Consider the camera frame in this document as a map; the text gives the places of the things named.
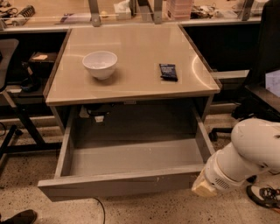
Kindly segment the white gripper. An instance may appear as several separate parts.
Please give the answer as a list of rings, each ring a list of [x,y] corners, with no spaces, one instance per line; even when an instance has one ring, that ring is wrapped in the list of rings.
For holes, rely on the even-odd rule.
[[[206,162],[204,170],[192,184],[192,192],[201,197],[214,197],[217,191],[229,192],[240,187],[244,180],[236,181],[228,177],[218,164],[220,152],[215,152]]]

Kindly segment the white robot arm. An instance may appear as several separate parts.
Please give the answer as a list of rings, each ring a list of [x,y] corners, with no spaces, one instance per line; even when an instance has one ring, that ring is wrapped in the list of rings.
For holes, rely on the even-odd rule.
[[[233,127],[231,142],[207,160],[192,191],[213,197],[233,191],[246,179],[268,171],[280,171],[280,123],[246,119]]]

